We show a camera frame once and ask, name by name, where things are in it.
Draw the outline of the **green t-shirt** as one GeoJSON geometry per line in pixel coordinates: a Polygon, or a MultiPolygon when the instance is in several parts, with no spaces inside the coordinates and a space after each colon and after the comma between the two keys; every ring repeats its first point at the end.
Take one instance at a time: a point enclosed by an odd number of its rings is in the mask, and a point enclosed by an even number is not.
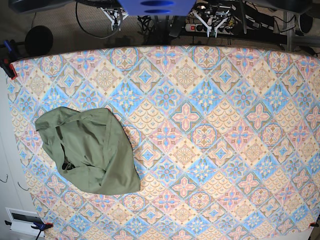
{"type": "Polygon", "coordinates": [[[59,174],[83,192],[122,195],[141,189],[133,148],[107,108],[58,107],[35,121],[42,148],[59,174]]]}

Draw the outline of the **black round stool base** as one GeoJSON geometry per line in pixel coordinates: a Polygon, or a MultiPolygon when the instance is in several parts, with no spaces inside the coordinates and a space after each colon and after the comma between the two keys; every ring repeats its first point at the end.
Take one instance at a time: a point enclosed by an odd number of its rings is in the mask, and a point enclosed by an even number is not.
{"type": "Polygon", "coordinates": [[[47,55],[53,46],[53,34],[46,26],[35,26],[27,33],[24,45],[31,57],[47,55]]]}

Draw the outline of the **patterned tablecloth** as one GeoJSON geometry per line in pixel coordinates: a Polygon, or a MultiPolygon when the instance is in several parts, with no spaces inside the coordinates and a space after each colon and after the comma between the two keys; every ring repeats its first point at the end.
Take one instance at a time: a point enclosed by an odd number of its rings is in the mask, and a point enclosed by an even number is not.
{"type": "Polygon", "coordinates": [[[12,63],[8,101],[48,240],[260,240],[320,215],[320,60],[214,46],[85,50],[12,63]],[[140,191],[81,191],[35,127],[59,107],[106,108],[140,191]]]}

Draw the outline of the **orange black clamp left top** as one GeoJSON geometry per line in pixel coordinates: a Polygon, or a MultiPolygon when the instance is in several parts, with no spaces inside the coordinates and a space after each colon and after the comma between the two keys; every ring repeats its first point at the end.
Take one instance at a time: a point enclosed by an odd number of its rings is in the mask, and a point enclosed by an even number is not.
{"type": "Polygon", "coordinates": [[[13,45],[8,40],[4,41],[3,45],[1,45],[1,48],[7,48],[8,53],[7,57],[0,58],[0,67],[4,70],[8,77],[14,80],[18,75],[12,62],[17,60],[17,53],[13,45]]]}

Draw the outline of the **orange clamp bottom right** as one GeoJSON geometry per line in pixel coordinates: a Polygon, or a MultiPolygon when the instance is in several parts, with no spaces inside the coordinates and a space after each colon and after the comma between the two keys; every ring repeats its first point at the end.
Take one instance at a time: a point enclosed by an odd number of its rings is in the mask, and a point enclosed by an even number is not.
{"type": "Polygon", "coordinates": [[[310,227],[318,228],[320,225],[317,222],[312,222],[309,224],[310,227]]]}

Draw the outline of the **blue clamp bottom left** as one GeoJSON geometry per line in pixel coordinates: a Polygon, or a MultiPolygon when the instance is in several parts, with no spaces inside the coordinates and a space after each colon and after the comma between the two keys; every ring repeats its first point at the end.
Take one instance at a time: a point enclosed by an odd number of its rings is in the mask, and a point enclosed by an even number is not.
{"type": "Polygon", "coordinates": [[[51,223],[37,223],[37,222],[24,222],[24,221],[4,221],[10,230],[16,233],[37,236],[40,234],[44,236],[44,231],[53,227],[51,223]]]}

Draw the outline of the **white wall socket box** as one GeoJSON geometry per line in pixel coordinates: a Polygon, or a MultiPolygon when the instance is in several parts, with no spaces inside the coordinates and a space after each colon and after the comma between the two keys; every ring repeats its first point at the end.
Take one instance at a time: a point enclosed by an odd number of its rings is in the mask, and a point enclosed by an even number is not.
{"type": "Polygon", "coordinates": [[[25,211],[15,208],[6,207],[6,212],[9,217],[10,231],[17,234],[22,234],[24,237],[36,237],[39,230],[33,229],[34,223],[42,223],[41,217],[32,211],[25,211]]]}

